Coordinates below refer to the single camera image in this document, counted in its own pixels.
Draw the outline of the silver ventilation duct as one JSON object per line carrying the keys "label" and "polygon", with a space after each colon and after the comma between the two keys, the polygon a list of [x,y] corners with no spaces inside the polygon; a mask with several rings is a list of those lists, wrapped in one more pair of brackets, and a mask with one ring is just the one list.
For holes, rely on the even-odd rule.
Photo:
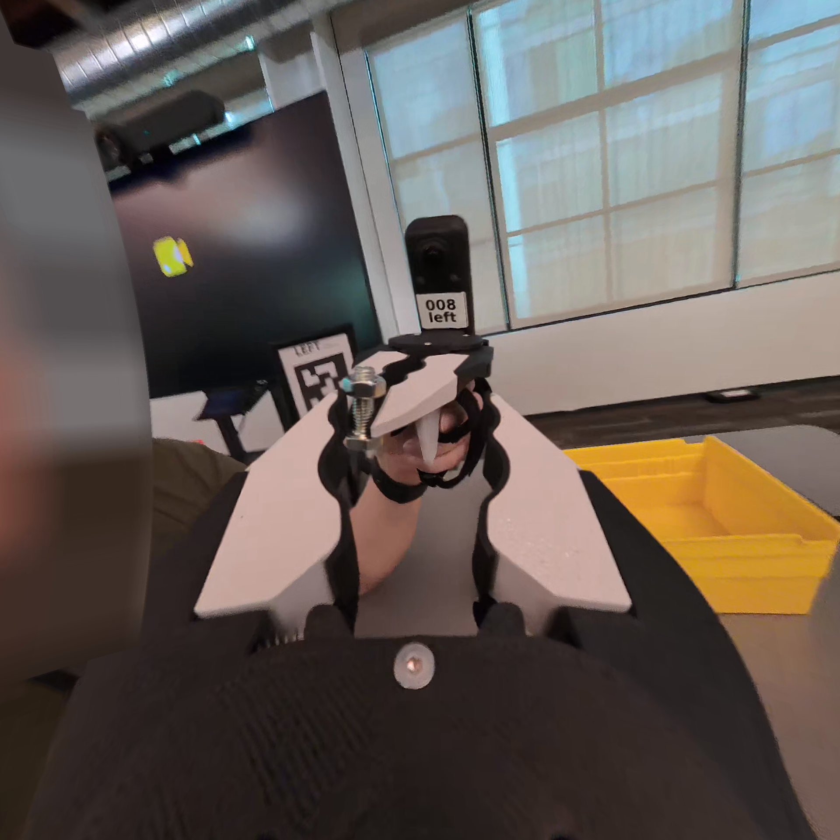
{"label": "silver ventilation duct", "polygon": [[70,103],[88,115],[119,109],[346,1],[131,2],[93,31],[47,46]]}

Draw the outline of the large grid window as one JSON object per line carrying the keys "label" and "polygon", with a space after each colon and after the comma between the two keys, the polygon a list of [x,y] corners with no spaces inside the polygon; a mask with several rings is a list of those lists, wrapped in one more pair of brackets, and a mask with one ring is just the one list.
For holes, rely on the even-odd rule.
{"label": "large grid window", "polygon": [[838,270],[838,2],[482,2],[361,54],[479,331]]}

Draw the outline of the black screen stand shelf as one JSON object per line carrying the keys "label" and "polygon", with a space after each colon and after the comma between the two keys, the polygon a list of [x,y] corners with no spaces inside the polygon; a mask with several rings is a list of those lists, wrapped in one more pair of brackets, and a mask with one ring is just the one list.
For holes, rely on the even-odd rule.
{"label": "black screen stand shelf", "polygon": [[269,383],[259,380],[248,385],[231,386],[205,391],[202,410],[194,422],[212,422],[217,427],[228,455],[249,466],[257,457],[246,450],[235,425],[235,419],[244,419],[257,403],[269,392]]}

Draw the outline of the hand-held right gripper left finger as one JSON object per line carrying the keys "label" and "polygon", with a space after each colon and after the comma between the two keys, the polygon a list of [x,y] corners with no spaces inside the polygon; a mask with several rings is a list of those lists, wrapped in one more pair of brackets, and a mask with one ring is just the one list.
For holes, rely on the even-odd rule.
{"label": "hand-held right gripper left finger", "polygon": [[354,634],[360,573],[345,395],[313,408],[248,469],[203,588],[202,619],[268,613],[282,636],[333,606]]}

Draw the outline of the framed marker sign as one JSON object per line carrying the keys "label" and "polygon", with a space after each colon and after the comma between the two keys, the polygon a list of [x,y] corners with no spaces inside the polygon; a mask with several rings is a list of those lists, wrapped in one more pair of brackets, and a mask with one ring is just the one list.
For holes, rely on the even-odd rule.
{"label": "framed marker sign", "polygon": [[354,327],[343,323],[294,341],[268,344],[276,370],[270,387],[285,430],[340,388],[357,350]]}

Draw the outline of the large black screen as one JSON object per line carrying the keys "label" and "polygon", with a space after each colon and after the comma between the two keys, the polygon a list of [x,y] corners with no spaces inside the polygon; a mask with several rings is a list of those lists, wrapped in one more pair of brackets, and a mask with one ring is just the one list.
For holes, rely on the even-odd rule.
{"label": "large black screen", "polygon": [[380,343],[329,96],[111,182],[150,398],[267,381],[276,347]]}

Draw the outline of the black video bar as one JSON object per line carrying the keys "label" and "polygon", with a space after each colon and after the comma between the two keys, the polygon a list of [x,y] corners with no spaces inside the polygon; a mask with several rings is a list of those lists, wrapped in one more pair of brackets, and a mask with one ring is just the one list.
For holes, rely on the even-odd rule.
{"label": "black video bar", "polygon": [[204,91],[188,91],[125,123],[104,122],[94,127],[94,140],[105,172],[142,165],[145,155],[171,155],[170,147],[225,121],[224,101]]}

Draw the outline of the person's left forearm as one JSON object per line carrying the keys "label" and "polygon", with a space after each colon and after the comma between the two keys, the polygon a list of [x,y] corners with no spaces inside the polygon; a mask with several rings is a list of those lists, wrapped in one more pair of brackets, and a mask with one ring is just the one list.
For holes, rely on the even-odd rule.
{"label": "person's left forearm", "polygon": [[381,584],[403,561],[417,529],[422,498],[398,503],[369,478],[350,523],[359,569],[360,596]]}

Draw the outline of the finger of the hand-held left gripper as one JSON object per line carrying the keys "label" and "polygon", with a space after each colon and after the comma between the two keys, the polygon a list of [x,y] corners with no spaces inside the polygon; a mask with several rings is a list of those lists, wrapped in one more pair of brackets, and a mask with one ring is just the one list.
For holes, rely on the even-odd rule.
{"label": "finger of the hand-held left gripper", "polygon": [[461,355],[435,354],[421,362],[419,370],[409,372],[403,381],[388,387],[371,423],[373,438],[385,437],[410,426],[456,399],[460,391],[456,371],[461,365]]}
{"label": "finger of the hand-held left gripper", "polygon": [[399,350],[378,350],[362,359],[357,365],[369,365],[380,373],[387,383],[386,396],[395,393],[398,397],[425,397],[427,386],[420,370],[424,357],[420,353],[406,353]]}

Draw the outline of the olive green shirt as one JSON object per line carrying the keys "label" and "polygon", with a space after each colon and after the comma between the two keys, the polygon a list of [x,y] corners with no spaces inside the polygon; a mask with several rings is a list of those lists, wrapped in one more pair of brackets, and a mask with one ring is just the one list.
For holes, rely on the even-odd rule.
{"label": "olive green shirt", "polygon": [[228,482],[246,470],[204,444],[153,438],[150,564],[179,543]]}

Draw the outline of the yellow plastic bin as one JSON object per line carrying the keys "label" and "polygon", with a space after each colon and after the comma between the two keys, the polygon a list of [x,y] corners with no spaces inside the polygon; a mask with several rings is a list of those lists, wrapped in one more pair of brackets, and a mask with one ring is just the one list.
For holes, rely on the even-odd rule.
{"label": "yellow plastic bin", "polygon": [[565,449],[633,513],[717,614],[806,615],[838,521],[719,438]]}

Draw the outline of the steel hex bolt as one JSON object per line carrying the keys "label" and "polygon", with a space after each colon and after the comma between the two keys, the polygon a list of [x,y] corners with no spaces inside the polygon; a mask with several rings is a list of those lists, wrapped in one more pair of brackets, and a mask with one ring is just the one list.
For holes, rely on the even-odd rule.
{"label": "steel hex bolt", "polygon": [[344,444],[348,450],[354,453],[371,454],[375,452],[380,441],[371,432],[372,423],[375,419],[377,405],[384,399],[385,395],[378,400],[357,400],[347,394],[345,395],[349,400],[351,427],[345,436]]}

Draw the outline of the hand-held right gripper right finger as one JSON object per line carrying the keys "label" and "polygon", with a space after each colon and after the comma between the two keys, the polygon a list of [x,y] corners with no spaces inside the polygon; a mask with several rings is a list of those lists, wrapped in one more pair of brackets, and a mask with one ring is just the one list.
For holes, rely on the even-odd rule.
{"label": "hand-held right gripper right finger", "polygon": [[476,606],[513,604],[533,636],[564,607],[628,613],[631,596],[578,466],[500,396],[484,409],[490,493],[472,556]]}

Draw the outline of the steel hex nut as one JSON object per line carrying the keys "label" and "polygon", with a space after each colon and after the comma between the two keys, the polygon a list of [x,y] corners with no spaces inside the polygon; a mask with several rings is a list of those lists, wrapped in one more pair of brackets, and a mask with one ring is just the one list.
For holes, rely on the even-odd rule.
{"label": "steel hex nut", "polygon": [[353,399],[383,398],[387,391],[387,383],[374,367],[366,365],[356,366],[350,375],[340,382],[341,390]]}

